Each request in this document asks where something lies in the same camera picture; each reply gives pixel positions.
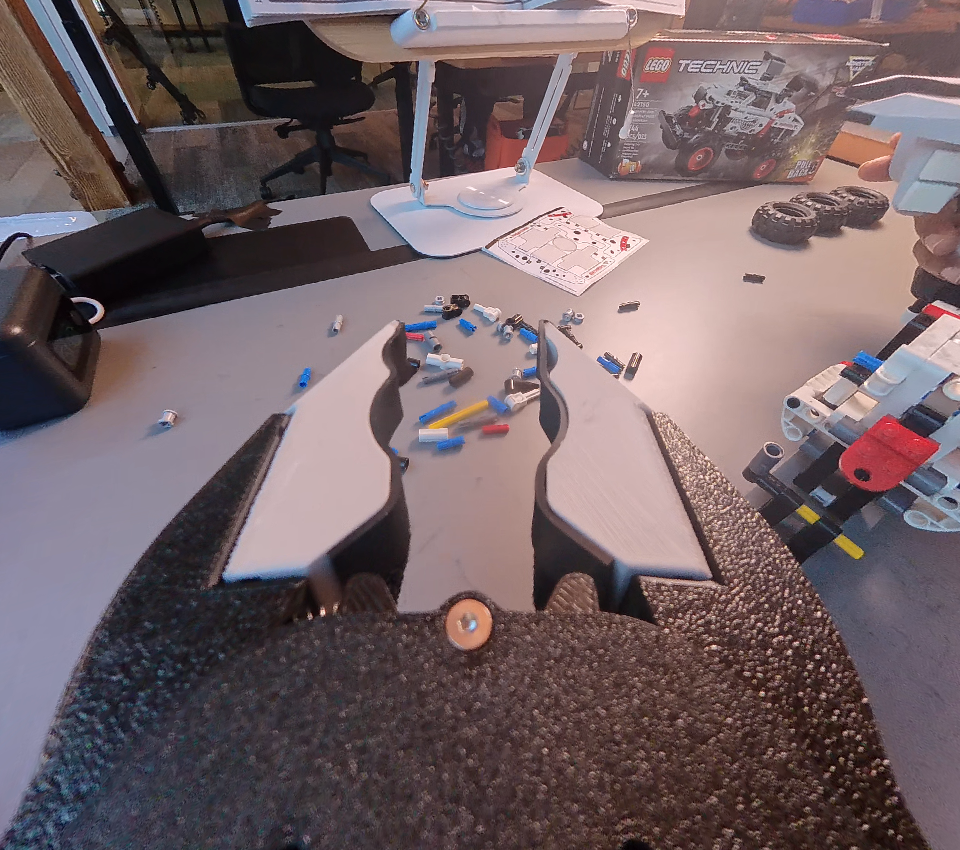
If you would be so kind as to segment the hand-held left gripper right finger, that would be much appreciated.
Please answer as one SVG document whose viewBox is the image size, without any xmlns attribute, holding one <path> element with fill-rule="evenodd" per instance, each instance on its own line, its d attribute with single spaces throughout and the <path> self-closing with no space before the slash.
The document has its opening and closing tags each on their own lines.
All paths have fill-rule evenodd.
<svg viewBox="0 0 960 850">
<path fill-rule="evenodd" d="M 537 610 L 572 573 L 599 607 L 644 614 L 637 578 L 714 580 L 696 519 L 652 412 L 558 326 L 538 327 L 538 420 L 549 447 L 534 476 Z"/>
</svg>

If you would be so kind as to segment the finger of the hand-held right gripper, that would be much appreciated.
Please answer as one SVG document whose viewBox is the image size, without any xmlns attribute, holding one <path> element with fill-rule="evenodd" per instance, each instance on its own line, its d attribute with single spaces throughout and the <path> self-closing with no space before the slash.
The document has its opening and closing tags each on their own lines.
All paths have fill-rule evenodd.
<svg viewBox="0 0 960 850">
<path fill-rule="evenodd" d="M 847 117 L 899 133 L 890 164 L 899 213 L 932 215 L 958 195 L 958 98 L 900 93 L 859 103 Z"/>
<path fill-rule="evenodd" d="M 958 76 L 888 75 L 849 86 L 851 98 L 890 98 L 901 94 L 958 98 Z"/>
</svg>

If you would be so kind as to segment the white brick toy truck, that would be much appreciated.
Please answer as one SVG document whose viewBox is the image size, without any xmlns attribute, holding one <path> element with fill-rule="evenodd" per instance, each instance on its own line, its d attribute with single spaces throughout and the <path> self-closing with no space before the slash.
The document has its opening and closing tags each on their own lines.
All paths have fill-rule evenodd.
<svg viewBox="0 0 960 850">
<path fill-rule="evenodd" d="M 798 532 L 807 505 L 842 529 L 876 504 L 912 528 L 958 532 L 958 309 L 928 304 L 877 355 L 808 379 L 784 398 L 780 426 L 811 460 L 785 482 L 774 472 L 785 450 L 771 441 L 744 469 L 769 495 L 760 513 L 772 527 Z"/>
</svg>

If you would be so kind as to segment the person's right hand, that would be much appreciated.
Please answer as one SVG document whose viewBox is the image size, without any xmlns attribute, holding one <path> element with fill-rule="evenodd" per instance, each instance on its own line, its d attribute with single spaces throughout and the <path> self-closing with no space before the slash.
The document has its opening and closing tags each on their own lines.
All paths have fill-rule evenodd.
<svg viewBox="0 0 960 850">
<path fill-rule="evenodd" d="M 893 150 L 901 138 L 895 133 L 890 146 Z M 863 163 L 858 176 L 867 182 L 882 182 L 890 179 L 890 155 L 878 157 Z M 919 267 L 942 280 L 959 284 L 959 209 L 958 195 L 943 206 L 937 214 L 925 214 L 914 217 L 918 236 L 914 245 L 914 256 Z"/>
</svg>

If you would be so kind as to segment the brown wooden panel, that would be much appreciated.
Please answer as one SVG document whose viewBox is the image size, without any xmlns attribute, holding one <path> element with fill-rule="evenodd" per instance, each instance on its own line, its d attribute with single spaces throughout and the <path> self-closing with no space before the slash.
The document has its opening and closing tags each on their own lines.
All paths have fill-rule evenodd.
<svg viewBox="0 0 960 850">
<path fill-rule="evenodd" d="M 830 159 L 859 166 L 892 153 L 893 131 L 867 124 L 845 122 L 827 156 Z"/>
</svg>

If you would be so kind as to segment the black toy tyre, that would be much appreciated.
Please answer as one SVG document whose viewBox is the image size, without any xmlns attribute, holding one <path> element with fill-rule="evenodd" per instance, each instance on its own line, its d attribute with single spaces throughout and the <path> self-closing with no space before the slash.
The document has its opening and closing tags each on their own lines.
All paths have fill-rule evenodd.
<svg viewBox="0 0 960 850">
<path fill-rule="evenodd" d="M 845 225 L 868 228 L 878 223 L 890 207 L 889 198 L 882 193 L 860 185 L 844 185 L 829 194 L 839 199 L 846 208 Z"/>
<path fill-rule="evenodd" d="M 795 245 L 815 235 L 818 213 L 795 201 L 768 201 L 754 212 L 750 230 L 757 237 L 774 244 Z"/>
<path fill-rule="evenodd" d="M 791 198 L 791 202 L 810 210 L 815 220 L 815 235 L 831 234 L 846 225 L 850 214 L 845 198 L 826 192 L 805 192 Z"/>
</svg>

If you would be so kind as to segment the pile of small brick pieces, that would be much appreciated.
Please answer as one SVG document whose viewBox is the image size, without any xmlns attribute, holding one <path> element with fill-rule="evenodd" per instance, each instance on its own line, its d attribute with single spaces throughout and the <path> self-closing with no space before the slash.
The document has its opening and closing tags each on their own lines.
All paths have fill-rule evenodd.
<svg viewBox="0 0 960 850">
<path fill-rule="evenodd" d="M 500 316 L 500 311 L 496 309 L 491 310 L 490 308 L 484 310 L 484 308 L 479 304 L 477 304 L 474 309 L 477 310 L 478 313 L 483 312 L 484 315 L 489 316 L 490 319 Z M 471 333 L 477 330 L 476 325 L 462 317 L 459 319 L 459 325 L 462 326 L 462 329 L 465 329 Z M 443 381 L 444 383 L 449 384 L 450 387 L 459 387 L 468 381 L 467 378 L 472 375 L 473 369 L 467 366 L 463 360 L 454 358 L 449 354 L 439 352 L 442 350 L 442 348 L 439 341 L 436 339 L 436 335 L 434 334 L 434 329 L 436 326 L 437 324 L 435 320 L 422 321 L 418 324 L 406 324 L 406 338 L 408 341 L 426 340 L 430 342 L 431 346 L 433 347 L 430 352 L 426 353 L 424 358 L 425 366 L 427 370 L 429 370 L 429 372 L 425 374 L 425 377 L 423 377 L 424 383 L 433 384 Z M 501 321 L 501 323 L 498 323 L 497 328 L 498 331 L 502 331 L 504 340 L 507 340 L 510 335 L 519 335 L 524 340 L 528 340 L 530 342 L 529 356 L 536 357 L 545 355 L 546 345 L 539 344 L 537 342 L 539 339 L 537 333 L 524 324 L 519 318 L 510 318 L 505 323 Z M 631 354 L 630 361 L 627 364 L 620 362 L 618 358 L 609 353 L 605 353 L 604 355 L 598 357 L 598 362 L 604 366 L 607 371 L 613 374 L 614 377 L 619 378 L 621 375 L 624 375 L 627 379 L 632 379 L 636 375 L 636 371 L 642 362 L 642 353 L 635 352 Z M 499 398 L 494 398 L 493 396 L 485 398 L 489 400 L 489 408 L 501 415 L 516 413 L 518 409 L 521 409 L 535 399 L 538 399 L 541 394 L 542 386 L 538 380 L 535 379 L 537 375 L 536 371 L 537 368 L 534 365 L 515 368 L 503 386 L 505 390 L 505 398 L 503 400 L 499 400 Z M 304 369 L 300 377 L 297 379 L 296 385 L 298 389 L 306 389 L 308 387 L 311 380 L 311 373 L 312 371 L 310 367 L 306 367 Z M 427 425 L 427 429 L 421 433 L 421 438 L 430 440 L 434 437 L 437 437 L 439 439 L 439 443 L 437 443 L 436 446 L 439 449 L 462 445 L 464 443 L 462 436 L 450 436 L 450 438 L 447 439 L 446 437 L 441 437 L 441 430 L 443 429 L 428 429 L 428 425 L 431 422 L 452 413 L 454 405 L 455 401 L 448 401 L 446 404 L 438 407 L 438 409 L 423 414 L 418 420 L 421 425 Z M 159 417 L 157 426 L 162 430 L 170 429 L 177 422 L 177 419 L 178 415 L 174 410 L 164 410 Z M 473 426 L 476 424 L 476 420 L 467 420 L 446 430 L 452 433 L 453 430 L 457 429 L 458 427 L 462 429 L 463 426 L 467 424 Z M 505 434 L 509 431 L 509 429 L 510 427 L 506 423 L 502 425 L 485 424 L 481 428 L 482 433 L 485 435 Z"/>
</svg>

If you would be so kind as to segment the dark grey flat mat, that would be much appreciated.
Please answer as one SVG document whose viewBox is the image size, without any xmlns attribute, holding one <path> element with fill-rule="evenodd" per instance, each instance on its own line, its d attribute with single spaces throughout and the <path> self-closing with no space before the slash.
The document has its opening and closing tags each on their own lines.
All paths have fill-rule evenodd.
<svg viewBox="0 0 960 850">
<path fill-rule="evenodd" d="M 410 263 L 408 244 L 370 249 L 349 217 L 289 224 L 208 240 L 208 256 L 107 306 L 96 328 Z"/>
</svg>

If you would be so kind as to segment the white sticker sheet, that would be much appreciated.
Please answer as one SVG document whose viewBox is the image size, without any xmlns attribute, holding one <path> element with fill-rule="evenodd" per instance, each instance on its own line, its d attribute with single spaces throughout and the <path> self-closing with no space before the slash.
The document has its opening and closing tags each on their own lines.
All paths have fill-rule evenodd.
<svg viewBox="0 0 960 850">
<path fill-rule="evenodd" d="M 558 208 L 484 247 L 486 254 L 574 295 L 629 259 L 647 239 Z"/>
</svg>

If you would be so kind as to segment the toy truck set box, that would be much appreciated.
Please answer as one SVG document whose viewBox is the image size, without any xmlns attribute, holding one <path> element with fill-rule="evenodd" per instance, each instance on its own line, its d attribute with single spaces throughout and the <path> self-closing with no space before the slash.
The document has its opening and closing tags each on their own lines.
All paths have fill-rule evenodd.
<svg viewBox="0 0 960 850">
<path fill-rule="evenodd" d="M 580 152 L 610 179 L 803 184 L 886 46 L 838 33 L 672 29 L 605 52 Z"/>
</svg>

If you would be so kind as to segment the dark crumpled scrap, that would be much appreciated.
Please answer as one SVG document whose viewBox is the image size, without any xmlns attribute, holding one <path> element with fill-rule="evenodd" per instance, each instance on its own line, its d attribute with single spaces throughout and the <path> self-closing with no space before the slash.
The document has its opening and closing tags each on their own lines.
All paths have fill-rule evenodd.
<svg viewBox="0 0 960 850">
<path fill-rule="evenodd" d="M 279 206 L 273 207 L 267 201 L 258 199 L 250 204 L 220 210 L 197 217 L 191 221 L 196 229 L 204 229 L 214 224 L 231 224 L 249 231 L 263 231 L 270 227 L 274 217 L 282 213 Z"/>
</svg>

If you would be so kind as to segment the black device with green display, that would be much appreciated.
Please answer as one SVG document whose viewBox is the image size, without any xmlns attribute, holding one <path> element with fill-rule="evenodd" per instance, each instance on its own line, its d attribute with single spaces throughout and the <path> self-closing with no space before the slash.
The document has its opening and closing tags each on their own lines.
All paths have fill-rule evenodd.
<svg viewBox="0 0 960 850">
<path fill-rule="evenodd" d="M 80 410 L 101 340 L 61 286 L 38 268 L 1 271 L 1 429 Z"/>
</svg>

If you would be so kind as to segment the black power adapter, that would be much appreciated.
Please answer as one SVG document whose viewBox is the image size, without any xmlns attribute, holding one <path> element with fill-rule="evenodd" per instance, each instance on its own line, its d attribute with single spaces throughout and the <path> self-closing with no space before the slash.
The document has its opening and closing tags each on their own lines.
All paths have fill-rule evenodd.
<svg viewBox="0 0 960 850">
<path fill-rule="evenodd" d="M 69 294 L 107 304 L 206 257 L 207 224 L 147 207 L 26 249 L 22 255 Z"/>
</svg>

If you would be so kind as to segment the black office chair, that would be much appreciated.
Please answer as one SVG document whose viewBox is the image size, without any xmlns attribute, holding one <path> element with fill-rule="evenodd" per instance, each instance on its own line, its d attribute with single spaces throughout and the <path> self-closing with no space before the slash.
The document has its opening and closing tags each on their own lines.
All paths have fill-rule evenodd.
<svg viewBox="0 0 960 850">
<path fill-rule="evenodd" d="M 223 35 L 246 107 L 265 118 L 285 119 L 274 130 L 279 137 L 295 131 L 316 137 L 312 147 L 260 178 L 263 199 L 274 198 L 272 180 L 304 173 L 313 163 L 322 194 L 334 163 L 365 172 L 381 185 L 391 182 L 389 173 L 370 166 L 364 151 L 339 147 L 332 134 L 336 125 L 359 121 L 376 101 L 359 61 L 330 48 L 301 21 L 259 27 L 231 22 Z"/>
</svg>

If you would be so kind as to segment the wooden post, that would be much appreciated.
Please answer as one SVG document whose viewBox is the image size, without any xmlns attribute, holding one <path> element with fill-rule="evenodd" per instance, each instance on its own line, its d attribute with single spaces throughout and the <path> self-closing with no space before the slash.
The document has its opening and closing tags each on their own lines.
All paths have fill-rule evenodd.
<svg viewBox="0 0 960 850">
<path fill-rule="evenodd" d="M 1 0 L 1 78 L 84 209 L 131 205 L 133 191 L 121 165 L 24 0 Z"/>
</svg>

